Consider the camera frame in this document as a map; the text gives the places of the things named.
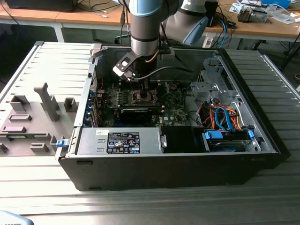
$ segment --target cable on desk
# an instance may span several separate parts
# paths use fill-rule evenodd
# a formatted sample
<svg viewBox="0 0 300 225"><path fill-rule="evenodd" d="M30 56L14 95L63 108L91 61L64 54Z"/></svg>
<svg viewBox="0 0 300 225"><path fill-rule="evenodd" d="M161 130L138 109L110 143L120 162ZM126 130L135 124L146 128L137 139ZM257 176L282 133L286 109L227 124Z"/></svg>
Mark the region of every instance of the cable on desk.
<svg viewBox="0 0 300 225"><path fill-rule="evenodd" d="M79 9L81 9L82 11L86 11L86 12L99 12L99 11L103 11L103 10L107 10L107 9L110 9L110 8L113 8L113 7L119 7L120 5L119 4L116 4L114 6L110 6L110 7L106 7L106 8L102 8L102 9L97 9L97 10L93 10L93 8L96 6L96 5L103 5L103 4L108 4L109 2L111 2L112 0L110 0L109 2L106 2L106 3L98 3L98 4L95 4L95 5L90 5L90 11L80 7L80 3L84 2L85 0L83 1L80 1L78 4L77 4L77 7Z"/></svg>
<svg viewBox="0 0 300 225"><path fill-rule="evenodd" d="M97 3L97 4L94 4L94 5L90 5L90 9L93 10L94 7L96 6L101 6L101 5L105 5L105 4L109 4L112 0L109 0L108 2L105 2L105 3Z"/></svg>
<svg viewBox="0 0 300 225"><path fill-rule="evenodd" d="M13 16L12 16L12 15L4 8L4 5L3 5L3 3L2 3L1 0L0 0L0 3L1 3L2 8L3 8L4 11L10 16L10 18L12 18L12 19L15 21L16 24L20 25L20 24L17 22L17 20L15 20L15 19L13 18Z"/></svg>
<svg viewBox="0 0 300 225"><path fill-rule="evenodd" d="M221 15L222 15L222 18L223 18L223 21L224 21L225 23L227 23L227 18L226 18L226 16L224 15L223 10L222 10L222 8L220 7L220 5L218 5L218 8L220 9L221 13L219 13L219 12L216 12L216 13L221 14Z"/></svg>
<svg viewBox="0 0 300 225"><path fill-rule="evenodd" d="M259 0L256 0L256 3L254 3L254 4L251 3L249 0L247 0L247 1L249 2L249 5L250 5L250 6L258 6L257 3L259 2Z"/></svg>
<svg viewBox="0 0 300 225"><path fill-rule="evenodd" d="M235 13L234 13L234 12L230 12L229 10L226 10L226 8L228 8L228 7L230 7L230 8L233 7L235 11L238 11L238 9L237 9L235 6L231 5L231 4L224 4L224 5L221 5L221 6L226 6L226 7L224 8L224 10L225 10L226 12L232 14L231 16L228 16L228 18L233 17L233 16L235 15Z"/></svg>

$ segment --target white object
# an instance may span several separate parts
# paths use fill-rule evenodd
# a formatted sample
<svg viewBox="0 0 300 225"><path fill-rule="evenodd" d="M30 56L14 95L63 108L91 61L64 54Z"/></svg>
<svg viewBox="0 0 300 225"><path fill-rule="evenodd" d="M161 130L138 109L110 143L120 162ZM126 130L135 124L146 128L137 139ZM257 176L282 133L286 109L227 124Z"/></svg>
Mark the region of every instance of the white object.
<svg viewBox="0 0 300 225"><path fill-rule="evenodd" d="M96 130L96 135L108 135L109 130Z"/></svg>
<svg viewBox="0 0 300 225"><path fill-rule="evenodd" d="M246 5L262 6L262 2L257 0L243 0L241 3Z"/></svg>
<svg viewBox="0 0 300 225"><path fill-rule="evenodd" d="M280 22L283 22L285 24L291 24L295 22L295 18L286 15L286 14L281 14L273 17L275 20L278 20Z"/></svg>

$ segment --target gray bracket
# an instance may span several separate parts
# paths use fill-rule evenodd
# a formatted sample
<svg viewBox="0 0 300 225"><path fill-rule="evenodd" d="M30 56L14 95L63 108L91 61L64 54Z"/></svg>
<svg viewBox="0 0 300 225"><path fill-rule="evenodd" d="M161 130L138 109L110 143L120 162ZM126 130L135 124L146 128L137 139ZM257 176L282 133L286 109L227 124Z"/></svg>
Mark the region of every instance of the gray bracket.
<svg viewBox="0 0 300 225"><path fill-rule="evenodd" d="M39 94L51 121L58 121L60 116L56 113L57 102L54 96L51 98L47 92L48 84L44 83L42 87L35 87L33 90Z"/></svg>
<svg viewBox="0 0 300 225"><path fill-rule="evenodd" d="M75 98L67 97L64 102L64 107L65 107L67 113L76 112L78 106L76 104Z"/></svg>
<svg viewBox="0 0 300 225"><path fill-rule="evenodd" d="M48 152L48 146L45 143L31 143L30 149L33 152Z"/></svg>
<svg viewBox="0 0 300 225"><path fill-rule="evenodd" d="M0 142L10 142L11 139L7 135L0 135Z"/></svg>
<svg viewBox="0 0 300 225"><path fill-rule="evenodd" d="M53 135L51 140L50 140L50 146L52 146L53 150L56 152L57 150L57 147L56 147L56 142L57 142L57 139L56 137Z"/></svg>
<svg viewBox="0 0 300 225"><path fill-rule="evenodd" d="M26 128L25 127L7 127L5 126L2 129L2 132L7 132L7 133L25 133Z"/></svg>
<svg viewBox="0 0 300 225"><path fill-rule="evenodd" d="M51 140L51 135L49 133L45 135L34 135L34 138L38 141L49 141Z"/></svg>
<svg viewBox="0 0 300 225"><path fill-rule="evenodd" d="M4 144L0 143L0 150L3 151L3 153L6 153L8 148Z"/></svg>
<svg viewBox="0 0 300 225"><path fill-rule="evenodd" d="M10 117L8 118L11 122L20 122L20 121L30 121L32 118L29 114L12 114L10 115Z"/></svg>
<svg viewBox="0 0 300 225"><path fill-rule="evenodd" d="M29 104L24 95L15 95L9 103L15 112L25 112L23 105Z"/></svg>

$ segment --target black cable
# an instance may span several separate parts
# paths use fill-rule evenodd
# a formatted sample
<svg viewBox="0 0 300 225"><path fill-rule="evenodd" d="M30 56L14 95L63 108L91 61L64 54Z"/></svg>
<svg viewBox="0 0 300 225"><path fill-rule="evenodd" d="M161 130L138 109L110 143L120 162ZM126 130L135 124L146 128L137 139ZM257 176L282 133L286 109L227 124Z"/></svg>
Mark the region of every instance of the black cable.
<svg viewBox="0 0 300 225"><path fill-rule="evenodd" d="M294 48L294 45L295 45L295 43L297 42L299 36L300 36L300 32L299 32L299 34L297 35L297 38L295 39L294 43L292 44L290 50L287 52L287 54L286 54L286 56L285 56L285 59L284 59L283 63L281 64L281 67L280 67L281 71L283 71L283 70L285 69L286 65L290 62L290 60L292 59L292 57L296 54L297 50L299 49L300 44L299 44L299 46L297 46L297 48L290 54L290 51Z"/></svg>
<svg viewBox="0 0 300 225"><path fill-rule="evenodd" d="M287 47L289 47L290 48L290 46L291 45L288 45L287 43L284 43L283 41L279 41L279 42L281 42L282 44L284 44L285 46L287 46Z"/></svg>
<svg viewBox="0 0 300 225"><path fill-rule="evenodd" d="M127 3L126 3L126 0L123 0L123 3L124 3L124 6L126 7L126 9L128 10L128 12L130 13L130 9L129 9Z"/></svg>
<svg viewBox="0 0 300 225"><path fill-rule="evenodd" d="M165 41L167 42L168 46L170 47L171 45L170 45L170 42L169 42L169 40L167 38L167 34L165 33L165 29L164 29L164 26L163 26L162 23L160 24L160 27L161 27L161 30L163 31L163 34L164 34L164 37L165 37Z"/></svg>
<svg viewBox="0 0 300 225"><path fill-rule="evenodd" d="M223 14L223 10L221 9L221 7L218 5L218 8L220 9L220 11L221 11L221 15L222 15L222 17L223 17L223 21L225 22L225 23L227 23L228 22L228 20L227 20L227 17Z"/></svg>
<svg viewBox="0 0 300 225"><path fill-rule="evenodd" d="M225 40L227 40L227 39L229 39L229 38L230 38L230 39L229 39L228 41L224 42L223 45L226 45L226 44L229 42L229 44L228 44L228 46L229 46L230 43L231 43L231 41L232 41L233 33L234 33L235 29L232 30L232 28L230 28L230 30L231 30L231 34L230 34L228 37L226 37ZM213 46L214 46L215 44L217 44L217 46L221 44L221 43L218 42L218 40L216 40L216 41L212 40L212 41L214 42Z"/></svg>
<svg viewBox="0 0 300 225"><path fill-rule="evenodd" d="M217 44L216 48L218 47L218 44L219 44L218 40L220 39L221 34L223 34L223 33L224 33L224 27L223 27L222 32L219 34L219 37L217 38L217 40L216 41L213 40L214 44L210 48L213 48L215 46L215 44Z"/></svg>
<svg viewBox="0 0 300 225"><path fill-rule="evenodd" d="M281 71L285 69L286 65L291 61L291 59L298 52L299 49L300 49L300 44L298 44L298 46L287 56L286 60L282 63Z"/></svg>
<svg viewBox="0 0 300 225"><path fill-rule="evenodd" d="M3 8L4 11L10 16L10 18L12 18L12 19L15 21L16 24L20 25L20 24L17 22L17 20L15 20L15 19L13 18L13 16L12 16L12 15L4 8L3 3L2 3L1 0L0 0L0 3L1 3L2 8Z"/></svg>
<svg viewBox="0 0 300 225"><path fill-rule="evenodd" d="M175 81L175 78L179 75L184 75L189 79L190 82L193 82L192 79L187 74L182 74L182 73L179 73L179 74L175 75L175 77L173 78L173 81Z"/></svg>
<svg viewBox="0 0 300 225"><path fill-rule="evenodd" d="M130 31L129 31L129 20L128 20L128 9L126 8L126 23L127 23L127 32L128 32L128 43L131 45Z"/></svg>
<svg viewBox="0 0 300 225"><path fill-rule="evenodd" d="M122 44L122 32L123 32L123 26L125 24L125 6L123 6L120 23L121 23L120 43Z"/></svg>
<svg viewBox="0 0 300 225"><path fill-rule="evenodd" d="M147 77L150 77L150 76L152 76L153 74L155 74L155 73L157 73L157 72L159 72L159 71L161 71L161 70L164 70L164 69L177 69L177 70L182 70L182 71L189 72L189 73L191 72L189 69L185 69L185 68L182 68L182 67L171 67L171 66L167 66L167 67L161 67L161 68L159 68L159 69L157 69L157 70L154 70L154 71L152 71L151 73L149 73L149 74L146 75L146 76L138 77L138 78L133 78L133 80L136 80L136 81L143 80L143 79L145 79L145 78L147 78Z"/></svg>
<svg viewBox="0 0 300 225"><path fill-rule="evenodd" d="M108 4L108 3L110 3L111 1L112 1L112 0L109 0L108 2L105 2L105 3L94 4L94 5L92 5L92 6L90 7L90 9L93 10L94 7Z"/></svg>
<svg viewBox="0 0 300 225"><path fill-rule="evenodd" d="M5 82L4 82L4 81L2 81L2 80L0 80L0 82L1 82L1 83L3 83L3 84L5 84L5 85L7 84L7 83L5 83Z"/></svg>
<svg viewBox="0 0 300 225"><path fill-rule="evenodd" d="M160 24L160 27L161 27L161 30L163 31L163 34L164 34L164 37L165 37L165 40L166 40L168 46L171 47L170 42L169 42L168 37L167 37L167 35L166 35L166 33L165 33L165 29L164 29L164 26L162 25L162 23ZM177 54L175 54L175 58L176 58L180 63L182 63L182 65L183 65L185 68L187 68L190 72L193 72L193 70L190 69L190 68L187 66L187 64L186 64L184 61L182 61L182 60L178 57Z"/></svg>
<svg viewBox="0 0 300 225"><path fill-rule="evenodd" d="M282 43L281 43L281 41L279 41L279 43L280 43L280 45L284 48L284 49L286 49L286 50L288 50L289 51L289 49L288 48L286 48Z"/></svg>
<svg viewBox="0 0 300 225"><path fill-rule="evenodd" d="M110 9L110 8L113 8L113 7L119 7L119 5L114 5L114 6L110 6L110 7L107 7L107 8L102 8L102 9L98 9L98 10L91 10L91 11L88 11L84 8L81 8L79 5L77 7L80 8L82 11L85 11L85 12L98 12L98 11L103 11L103 10Z"/></svg>
<svg viewBox="0 0 300 225"><path fill-rule="evenodd" d="M194 112L194 111L189 111L189 112L187 112L187 109L186 109L186 98L187 98L187 94L188 94L188 90L189 90L189 89L192 89L190 85L189 85L189 87L187 88L187 91L186 91L186 93L185 93L185 95L184 95L184 97L183 97L183 109L184 109L184 111L187 113L187 117L190 118L192 121L194 121L194 122L197 124L197 126L204 127L198 120L195 120L193 117L189 116L189 114L190 114L191 112Z"/></svg>

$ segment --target blue latch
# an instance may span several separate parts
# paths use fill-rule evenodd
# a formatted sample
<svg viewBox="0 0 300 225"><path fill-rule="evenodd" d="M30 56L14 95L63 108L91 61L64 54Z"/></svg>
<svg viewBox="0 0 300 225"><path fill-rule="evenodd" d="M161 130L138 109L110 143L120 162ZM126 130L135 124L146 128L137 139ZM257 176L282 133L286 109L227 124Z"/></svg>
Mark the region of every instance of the blue latch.
<svg viewBox="0 0 300 225"><path fill-rule="evenodd" d="M205 132L206 139L223 139L223 134L219 130L208 130Z"/></svg>
<svg viewBox="0 0 300 225"><path fill-rule="evenodd" d="M249 135L249 137L250 137L251 139L254 138L254 133L253 133L252 130L249 130L249 131L248 131L248 135Z"/></svg>
<svg viewBox="0 0 300 225"><path fill-rule="evenodd" d="M67 148L68 146L68 139L57 140L56 142L57 148Z"/></svg>

